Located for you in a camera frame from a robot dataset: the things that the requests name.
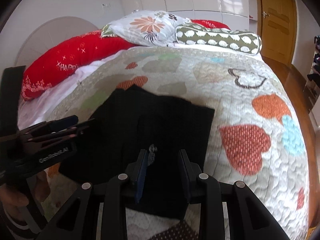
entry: finger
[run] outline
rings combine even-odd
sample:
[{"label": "finger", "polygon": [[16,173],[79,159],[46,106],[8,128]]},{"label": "finger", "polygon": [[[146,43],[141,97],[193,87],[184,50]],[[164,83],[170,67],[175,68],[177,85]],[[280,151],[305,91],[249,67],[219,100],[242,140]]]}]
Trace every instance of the finger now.
[{"label": "finger", "polygon": [[8,187],[6,184],[0,187],[0,200],[3,203],[17,207],[23,207],[29,204],[29,200],[25,195],[13,187]]},{"label": "finger", "polygon": [[39,202],[43,202],[50,195],[51,190],[50,190],[45,172],[44,172],[45,177],[43,174],[40,174],[39,176],[41,178],[39,178],[38,174],[37,174],[37,183],[35,187],[35,198]]},{"label": "finger", "polygon": [[4,202],[3,207],[12,218],[24,221],[23,215],[16,206]]}]

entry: screw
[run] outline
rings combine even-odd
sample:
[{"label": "screw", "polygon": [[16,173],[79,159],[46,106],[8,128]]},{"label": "screw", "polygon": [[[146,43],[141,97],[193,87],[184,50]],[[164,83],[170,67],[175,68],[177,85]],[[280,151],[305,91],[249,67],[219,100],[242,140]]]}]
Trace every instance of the screw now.
[{"label": "screw", "polygon": [[199,174],[199,178],[200,178],[200,179],[207,179],[207,178],[209,178],[209,175],[206,174],[206,173],[200,173],[200,174]]},{"label": "screw", "polygon": [[83,189],[89,189],[89,188],[91,188],[91,184],[90,184],[89,182],[86,182],[86,183],[82,184],[81,187],[82,187]]},{"label": "screw", "polygon": [[121,174],[119,174],[118,179],[120,179],[120,180],[124,180],[124,179],[126,179],[127,177],[128,177],[128,175],[127,175],[127,174],[125,174],[125,173],[121,173]]},{"label": "screw", "polygon": [[243,181],[238,180],[238,181],[236,182],[236,186],[239,187],[239,188],[244,188],[245,183],[244,183]]},{"label": "screw", "polygon": [[158,151],[157,147],[155,147],[154,144],[151,144],[149,147],[149,152],[156,152],[156,151]]}]

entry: clothes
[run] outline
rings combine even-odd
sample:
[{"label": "clothes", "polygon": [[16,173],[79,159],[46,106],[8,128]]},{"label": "clothes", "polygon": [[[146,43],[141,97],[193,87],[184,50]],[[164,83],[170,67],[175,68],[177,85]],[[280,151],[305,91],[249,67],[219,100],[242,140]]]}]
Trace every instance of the clothes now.
[{"label": "clothes", "polygon": [[307,75],[307,78],[310,80],[310,81],[314,81],[318,87],[320,87],[320,75],[317,74],[317,73],[313,73],[313,74],[309,74]]},{"label": "clothes", "polygon": [[313,62],[318,64],[318,65],[320,64],[320,54],[319,53],[315,54]]},{"label": "clothes", "polygon": [[79,183],[99,184],[123,173],[140,149],[157,147],[147,168],[142,198],[128,206],[141,212],[183,219],[187,202],[177,166],[185,149],[203,169],[214,110],[181,98],[156,96],[132,86],[115,90],[91,116],[101,121],[101,137],[78,147],[59,172]]},{"label": "clothes", "polygon": [[313,68],[320,73],[320,65],[314,65]]}]

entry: floral pillow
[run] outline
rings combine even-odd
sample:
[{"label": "floral pillow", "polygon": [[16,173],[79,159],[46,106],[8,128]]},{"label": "floral pillow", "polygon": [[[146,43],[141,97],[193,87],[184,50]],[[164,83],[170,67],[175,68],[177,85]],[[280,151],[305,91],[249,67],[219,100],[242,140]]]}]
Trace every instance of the floral pillow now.
[{"label": "floral pillow", "polygon": [[134,44],[143,46],[167,46],[176,41],[176,27],[190,19],[165,11],[137,11],[103,28],[102,37],[113,33]]},{"label": "floral pillow", "polygon": [[104,26],[101,30],[101,37],[106,38],[106,37],[118,37],[110,28],[110,24],[107,24]]}]

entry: red pillowcase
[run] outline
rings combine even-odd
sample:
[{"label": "red pillowcase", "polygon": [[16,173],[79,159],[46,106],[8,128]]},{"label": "red pillowcase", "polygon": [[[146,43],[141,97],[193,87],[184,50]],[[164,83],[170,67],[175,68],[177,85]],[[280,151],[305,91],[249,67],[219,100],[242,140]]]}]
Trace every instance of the red pillowcase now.
[{"label": "red pillowcase", "polygon": [[230,30],[230,28],[227,25],[225,25],[221,22],[216,22],[216,21],[211,21],[211,20],[191,20],[191,22],[201,24],[202,26],[204,26],[206,28],[211,28],[211,29],[226,28],[226,29]]},{"label": "red pillowcase", "polygon": [[26,69],[21,95],[25,101],[39,97],[54,87],[77,68],[137,46],[120,37],[101,38],[101,31],[73,37],[49,49]]}]

